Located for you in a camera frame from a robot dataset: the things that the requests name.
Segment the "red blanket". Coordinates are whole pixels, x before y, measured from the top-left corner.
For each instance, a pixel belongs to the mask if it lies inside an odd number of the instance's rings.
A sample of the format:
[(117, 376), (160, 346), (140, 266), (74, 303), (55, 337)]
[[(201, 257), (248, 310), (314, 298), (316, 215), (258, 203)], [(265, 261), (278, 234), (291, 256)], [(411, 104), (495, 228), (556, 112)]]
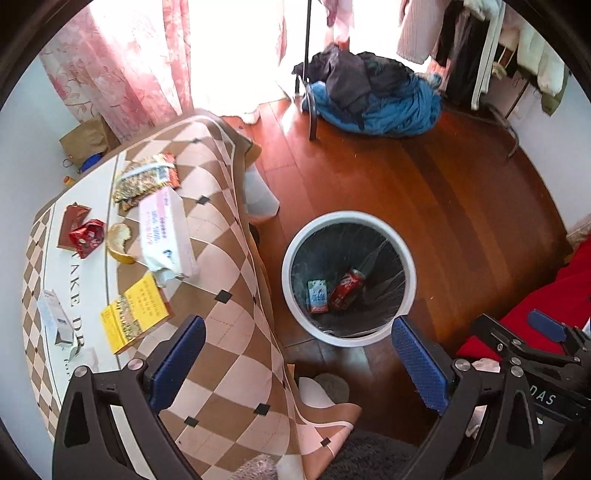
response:
[(590, 318), (591, 273), (590, 237), (575, 250), (570, 262), (561, 268), (555, 279), (527, 295), (520, 303), (497, 320), (528, 346), (548, 353), (562, 355), (563, 348), (533, 329), (527, 316), (539, 310), (553, 320), (582, 329)]

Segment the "pomelo peel piece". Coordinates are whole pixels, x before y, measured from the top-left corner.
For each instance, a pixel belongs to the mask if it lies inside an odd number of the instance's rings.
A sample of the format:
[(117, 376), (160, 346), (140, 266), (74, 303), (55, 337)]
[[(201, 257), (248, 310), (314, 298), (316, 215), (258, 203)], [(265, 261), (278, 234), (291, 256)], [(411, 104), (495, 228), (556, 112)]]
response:
[(123, 223), (112, 225), (106, 235), (106, 249), (121, 264), (133, 264), (135, 258), (125, 250), (125, 242), (131, 239), (130, 228)]

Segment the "dark grey fluffy rug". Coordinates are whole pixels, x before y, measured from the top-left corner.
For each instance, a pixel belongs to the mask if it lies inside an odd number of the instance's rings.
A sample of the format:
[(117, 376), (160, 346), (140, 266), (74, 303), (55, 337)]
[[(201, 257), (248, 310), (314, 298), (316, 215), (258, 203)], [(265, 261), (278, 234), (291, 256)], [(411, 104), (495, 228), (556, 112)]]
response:
[(354, 430), (322, 480), (392, 480), (415, 456), (417, 448), (378, 433)]

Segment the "small white milk carton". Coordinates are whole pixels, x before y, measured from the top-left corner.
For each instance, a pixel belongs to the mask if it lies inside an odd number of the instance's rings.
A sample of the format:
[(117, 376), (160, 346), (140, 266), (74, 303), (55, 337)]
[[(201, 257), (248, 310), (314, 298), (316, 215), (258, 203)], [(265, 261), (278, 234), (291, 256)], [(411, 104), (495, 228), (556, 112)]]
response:
[(308, 281), (308, 312), (322, 314), (329, 311), (328, 289), (325, 280)]

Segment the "dark red flat wrapper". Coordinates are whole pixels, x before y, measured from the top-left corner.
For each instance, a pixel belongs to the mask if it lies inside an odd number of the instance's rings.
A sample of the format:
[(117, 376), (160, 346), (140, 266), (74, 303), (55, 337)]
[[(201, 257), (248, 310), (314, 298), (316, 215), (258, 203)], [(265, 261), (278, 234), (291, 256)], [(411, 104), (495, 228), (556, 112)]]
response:
[(70, 239), (70, 232), (79, 228), (83, 223), (87, 215), (90, 213), (91, 208), (80, 205), (77, 203), (70, 204), (66, 207), (61, 227), (58, 235), (57, 247), (64, 250), (75, 251), (72, 240)]

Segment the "black metal rack pole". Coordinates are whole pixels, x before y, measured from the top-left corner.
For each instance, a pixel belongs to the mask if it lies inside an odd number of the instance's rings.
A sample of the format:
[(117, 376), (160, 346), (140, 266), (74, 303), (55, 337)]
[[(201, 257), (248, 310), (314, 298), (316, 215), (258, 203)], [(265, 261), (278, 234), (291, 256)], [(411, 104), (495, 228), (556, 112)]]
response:
[(310, 41), (311, 41), (311, 0), (307, 1), (307, 20), (305, 20), (304, 36), (304, 62), (301, 74), (297, 74), (294, 91), (300, 92), (300, 86), (304, 86), (304, 100), (308, 105), (308, 140), (315, 141), (318, 132), (318, 113), (315, 109), (315, 95), (311, 88), (310, 74)]

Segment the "red soda can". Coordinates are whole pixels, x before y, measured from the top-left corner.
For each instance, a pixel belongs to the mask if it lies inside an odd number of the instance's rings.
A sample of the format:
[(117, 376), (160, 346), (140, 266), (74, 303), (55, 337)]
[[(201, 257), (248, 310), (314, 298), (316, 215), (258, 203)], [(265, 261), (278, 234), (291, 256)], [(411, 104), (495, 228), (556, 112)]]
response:
[(352, 305), (365, 286), (366, 276), (358, 269), (349, 269), (329, 295), (332, 311), (345, 311)]

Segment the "checkered brown table cloth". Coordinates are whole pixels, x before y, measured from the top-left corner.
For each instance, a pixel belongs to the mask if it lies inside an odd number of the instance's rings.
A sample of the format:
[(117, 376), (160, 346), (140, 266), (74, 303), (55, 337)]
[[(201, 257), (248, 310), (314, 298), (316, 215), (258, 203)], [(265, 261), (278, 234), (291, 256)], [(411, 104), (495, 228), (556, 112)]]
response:
[[(99, 248), (86, 258), (57, 245), (71, 204), (106, 225), (126, 224), (130, 254), (140, 252), (139, 213), (114, 202), (113, 186), (131, 162), (158, 153), (176, 159), (178, 190), (197, 272), (163, 290), (170, 317), (114, 354), (101, 312), (145, 273), (142, 258), (122, 264)], [(37, 214), (23, 274), (25, 361), (45, 429), (54, 435), (73, 363), (51, 354), (37, 308), (53, 291), (73, 322), (78, 359), (95, 371), (147, 357), (195, 314), (204, 319), (204, 347), (172, 405), (160, 415), (188, 463), (204, 479), (226, 479), (260, 454), (281, 479), (317, 479), (335, 459), (361, 410), (353, 404), (312, 407), (301, 400), (276, 340), (263, 262), (249, 231), (243, 177), (256, 144), (214, 114), (198, 110), (125, 144)]]

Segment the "yellow book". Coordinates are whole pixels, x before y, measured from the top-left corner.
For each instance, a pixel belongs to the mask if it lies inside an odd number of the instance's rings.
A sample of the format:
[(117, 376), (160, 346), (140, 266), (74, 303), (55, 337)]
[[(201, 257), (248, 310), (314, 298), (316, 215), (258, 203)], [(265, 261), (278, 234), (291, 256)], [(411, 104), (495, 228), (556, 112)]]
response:
[(169, 314), (152, 273), (146, 272), (101, 311), (100, 320), (112, 353), (119, 354)]

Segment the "grey slipper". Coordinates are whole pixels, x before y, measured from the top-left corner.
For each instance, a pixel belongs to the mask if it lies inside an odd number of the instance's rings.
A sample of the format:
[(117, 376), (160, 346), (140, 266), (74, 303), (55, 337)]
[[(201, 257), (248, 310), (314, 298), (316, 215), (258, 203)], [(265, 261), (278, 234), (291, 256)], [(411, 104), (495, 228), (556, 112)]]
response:
[(349, 402), (349, 384), (342, 377), (332, 373), (322, 373), (315, 376), (314, 380), (335, 404)]

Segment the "blue and dark clothes pile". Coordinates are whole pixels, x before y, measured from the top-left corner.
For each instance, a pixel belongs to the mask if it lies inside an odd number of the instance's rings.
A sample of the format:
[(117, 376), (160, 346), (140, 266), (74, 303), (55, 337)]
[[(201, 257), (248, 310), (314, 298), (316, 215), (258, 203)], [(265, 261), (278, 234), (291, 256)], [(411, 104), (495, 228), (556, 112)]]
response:
[(331, 44), (310, 60), (318, 117), (351, 133), (402, 138), (431, 130), (442, 113), (440, 81), (372, 52)]

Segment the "crumpled red snack wrapper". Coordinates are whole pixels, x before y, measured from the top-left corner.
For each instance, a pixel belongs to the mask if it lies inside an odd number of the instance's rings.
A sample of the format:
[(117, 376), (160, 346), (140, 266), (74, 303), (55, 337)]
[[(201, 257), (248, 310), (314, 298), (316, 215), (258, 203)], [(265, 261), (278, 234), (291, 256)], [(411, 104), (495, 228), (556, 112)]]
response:
[(69, 233), (69, 239), (81, 259), (87, 258), (104, 241), (104, 223), (91, 219)]

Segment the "white table leg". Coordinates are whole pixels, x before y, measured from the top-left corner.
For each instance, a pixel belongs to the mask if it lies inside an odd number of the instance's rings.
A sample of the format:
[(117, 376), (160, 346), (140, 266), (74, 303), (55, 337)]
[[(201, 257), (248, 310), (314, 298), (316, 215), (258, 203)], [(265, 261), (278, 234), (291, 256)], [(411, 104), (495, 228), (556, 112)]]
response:
[(243, 192), (245, 192), (245, 211), (250, 222), (263, 223), (273, 219), (279, 213), (280, 201), (271, 192), (254, 165), (245, 170)]

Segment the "white round trash bin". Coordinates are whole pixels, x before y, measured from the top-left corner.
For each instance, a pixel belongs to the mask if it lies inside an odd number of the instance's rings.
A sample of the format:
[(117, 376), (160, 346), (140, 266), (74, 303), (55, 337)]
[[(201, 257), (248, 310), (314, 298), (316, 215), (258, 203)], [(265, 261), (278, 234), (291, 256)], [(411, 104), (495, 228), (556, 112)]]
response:
[(387, 338), (410, 312), (417, 290), (414, 259), (383, 220), (359, 211), (322, 215), (301, 229), (281, 266), (283, 297), (312, 337), (342, 348)]

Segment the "pink floral curtain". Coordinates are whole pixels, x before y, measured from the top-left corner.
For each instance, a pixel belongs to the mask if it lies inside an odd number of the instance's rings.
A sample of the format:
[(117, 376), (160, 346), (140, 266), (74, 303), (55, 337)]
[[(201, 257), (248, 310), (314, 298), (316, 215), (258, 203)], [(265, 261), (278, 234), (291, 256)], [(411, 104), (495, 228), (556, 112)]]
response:
[(279, 90), (283, 1), (92, 1), (38, 58), (78, 121), (121, 140), (195, 108), (259, 121)]

